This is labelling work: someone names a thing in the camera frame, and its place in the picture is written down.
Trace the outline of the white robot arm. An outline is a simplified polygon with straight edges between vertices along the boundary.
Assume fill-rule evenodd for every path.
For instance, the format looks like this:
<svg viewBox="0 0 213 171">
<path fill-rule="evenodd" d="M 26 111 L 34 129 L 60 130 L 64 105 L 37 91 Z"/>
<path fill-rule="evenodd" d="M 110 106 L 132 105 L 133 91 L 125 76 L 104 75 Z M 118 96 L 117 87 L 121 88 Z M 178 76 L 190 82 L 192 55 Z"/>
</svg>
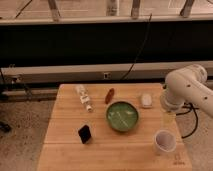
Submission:
<svg viewBox="0 0 213 171">
<path fill-rule="evenodd" d="M 206 81 L 207 71 L 198 64 L 169 72 L 165 77 L 166 88 L 160 95 L 163 112 L 169 116 L 190 102 L 213 119 L 213 90 L 205 85 Z"/>
</svg>

